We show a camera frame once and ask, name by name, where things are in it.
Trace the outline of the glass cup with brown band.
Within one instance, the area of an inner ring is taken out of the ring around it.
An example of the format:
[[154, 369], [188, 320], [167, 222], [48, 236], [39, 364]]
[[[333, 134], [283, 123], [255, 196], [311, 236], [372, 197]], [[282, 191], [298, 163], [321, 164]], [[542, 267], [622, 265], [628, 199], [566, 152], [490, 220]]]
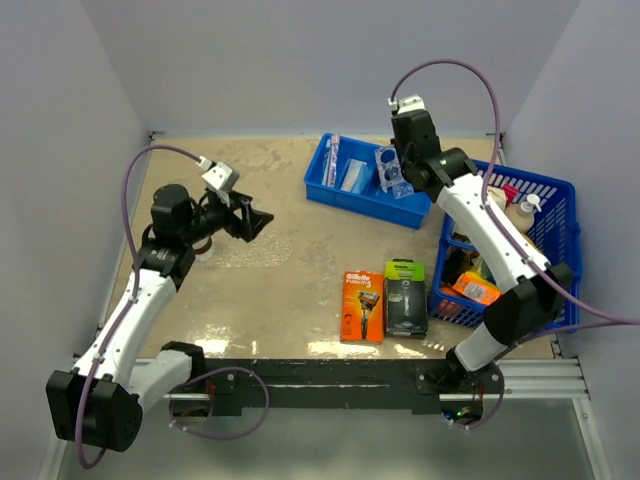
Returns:
[[213, 255], [213, 240], [211, 236], [192, 244], [197, 261], [206, 261]]

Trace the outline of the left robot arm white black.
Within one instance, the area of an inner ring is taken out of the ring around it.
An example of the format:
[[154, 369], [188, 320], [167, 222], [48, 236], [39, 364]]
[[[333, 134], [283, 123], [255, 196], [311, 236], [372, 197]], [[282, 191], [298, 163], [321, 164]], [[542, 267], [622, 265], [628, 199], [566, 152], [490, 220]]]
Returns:
[[147, 366], [134, 365], [151, 327], [183, 285], [199, 247], [225, 231], [253, 241], [273, 221], [250, 196], [206, 189], [194, 200], [169, 184], [153, 195], [133, 271], [119, 303], [88, 350], [68, 371], [54, 371], [45, 390], [56, 436], [102, 450], [126, 451], [143, 415], [176, 387], [200, 390], [207, 380], [201, 347], [165, 344]]

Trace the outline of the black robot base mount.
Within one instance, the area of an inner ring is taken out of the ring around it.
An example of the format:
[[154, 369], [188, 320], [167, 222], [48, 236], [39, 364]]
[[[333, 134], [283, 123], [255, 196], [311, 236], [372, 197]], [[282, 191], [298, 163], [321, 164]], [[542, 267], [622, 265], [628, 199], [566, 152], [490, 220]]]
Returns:
[[496, 366], [464, 380], [449, 377], [444, 359], [213, 359], [205, 370], [214, 374], [171, 392], [206, 399], [212, 413], [238, 416], [246, 408], [404, 410], [435, 415], [441, 404], [460, 404], [483, 386], [499, 394], [504, 379]]

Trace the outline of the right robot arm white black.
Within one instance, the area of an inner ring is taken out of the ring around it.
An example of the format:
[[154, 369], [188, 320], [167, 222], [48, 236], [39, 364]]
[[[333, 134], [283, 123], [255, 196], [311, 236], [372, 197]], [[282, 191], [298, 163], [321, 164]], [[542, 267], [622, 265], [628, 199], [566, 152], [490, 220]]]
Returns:
[[393, 107], [391, 124], [404, 178], [462, 228], [501, 292], [485, 308], [480, 326], [447, 355], [446, 382], [466, 393], [480, 382], [480, 369], [558, 316], [573, 275], [566, 264], [551, 264], [515, 228], [484, 191], [488, 174], [480, 174], [463, 150], [442, 150], [424, 107]]

